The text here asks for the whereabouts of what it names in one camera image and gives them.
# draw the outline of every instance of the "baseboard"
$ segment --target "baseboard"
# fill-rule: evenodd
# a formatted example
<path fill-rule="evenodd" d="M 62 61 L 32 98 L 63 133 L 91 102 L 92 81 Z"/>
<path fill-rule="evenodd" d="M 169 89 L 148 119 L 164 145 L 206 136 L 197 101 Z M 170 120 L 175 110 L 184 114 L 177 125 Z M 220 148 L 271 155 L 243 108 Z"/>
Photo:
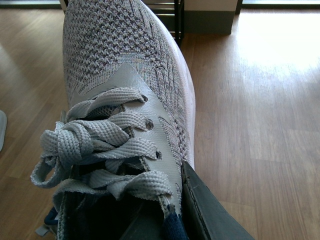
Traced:
<path fill-rule="evenodd" d="M 184 30 L 197 34 L 231 34 L 234 11 L 185 11 Z"/>

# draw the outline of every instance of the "wooden floor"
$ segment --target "wooden floor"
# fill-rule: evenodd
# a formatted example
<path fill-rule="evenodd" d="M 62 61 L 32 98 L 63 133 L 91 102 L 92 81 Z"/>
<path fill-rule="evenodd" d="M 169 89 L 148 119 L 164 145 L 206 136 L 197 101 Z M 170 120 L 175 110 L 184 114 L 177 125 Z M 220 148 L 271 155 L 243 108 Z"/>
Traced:
<path fill-rule="evenodd" d="M 0 240 L 39 240 L 54 189 L 39 138 L 67 109 L 61 10 L 0 10 Z M 256 240 L 320 239 L 320 11 L 242 10 L 231 35 L 187 34 L 195 168 Z M 52 240 L 52 235 L 44 239 Z"/>

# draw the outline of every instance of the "shoelace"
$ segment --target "shoelace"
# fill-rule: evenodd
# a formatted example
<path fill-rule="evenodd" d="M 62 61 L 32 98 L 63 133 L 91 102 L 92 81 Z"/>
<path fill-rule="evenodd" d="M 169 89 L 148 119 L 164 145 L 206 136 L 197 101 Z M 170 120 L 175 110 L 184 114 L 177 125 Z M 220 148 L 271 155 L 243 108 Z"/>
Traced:
<path fill-rule="evenodd" d="M 53 201 L 59 207 L 63 192 L 80 192 L 96 196 L 112 194 L 121 199 L 124 192 L 146 199 L 157 200 L 160 195 L 172 195 L 169 179 L 159 171 L 147 171 L 139 175 L 116 175 L 118 167 L 133 157 L 156 161 L 161 153 L 157 146 L 142 138 L 130 137 L 125 128 L 148 131 L 152 122 L 134 111 L 119 112 L 106 120 L 84 119 L 91 111 L 103 107 L 148 99 L 137 89 L 114 88 L 93 100 L 80 102 L 71 108 L 64 122 L 57 122 L 54 131 L 46 130 L 41 136 L 43 153 L 35 166 L 31 180 L 42 188 L 58 184 Z M 88 165 L 105 161 L 105 169 L 95 170 L 81 179 L 68 179 L 73 165 Z M 52 176 L 46 180 L 54 169 Z"/>

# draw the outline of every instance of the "eyelet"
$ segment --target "eyelet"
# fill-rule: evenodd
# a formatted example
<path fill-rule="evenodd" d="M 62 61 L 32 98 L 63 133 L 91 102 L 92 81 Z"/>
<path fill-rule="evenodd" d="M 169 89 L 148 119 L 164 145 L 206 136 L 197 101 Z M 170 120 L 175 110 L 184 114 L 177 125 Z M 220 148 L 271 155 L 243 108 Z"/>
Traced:
<path fill-rule="evenodd" d="M 148 102 L 148 98 L 145 95 L 141 95 L 141 96 L 142 96 L 145 103 Z"/>
<path fill-rule="evenodd" d="M 154 128 L 154 123 L 152 122 L 151 119 L 148 119 L 147 122 L 145 123 L 145 128 L 147 130 L 152 130 Z"/>
<path fill-rule="evenodd" d="M 156 152 L 155 152 L 155 155 L 156 155 L 156 158 L 157 158 L 158 160 L 161 160 L 161 159 L 162 159 L 162 153 L 161 153 L 160 151 L 156 151 Z"/>

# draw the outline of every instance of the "gray sneaker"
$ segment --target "gray sneaker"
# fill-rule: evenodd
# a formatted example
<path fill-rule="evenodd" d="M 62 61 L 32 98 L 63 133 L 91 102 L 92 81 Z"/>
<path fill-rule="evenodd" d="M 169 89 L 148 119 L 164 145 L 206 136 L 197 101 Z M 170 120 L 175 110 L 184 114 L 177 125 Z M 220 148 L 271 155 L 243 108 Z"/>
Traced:
<path fill-rule="evenodd" d="M 188 239 L 195 96 L 170 33 L 140 0 L 70 1 L 63 61 L 70 110 L 43 133 L 31 175 L 58 185 L 57 238 Z"/>

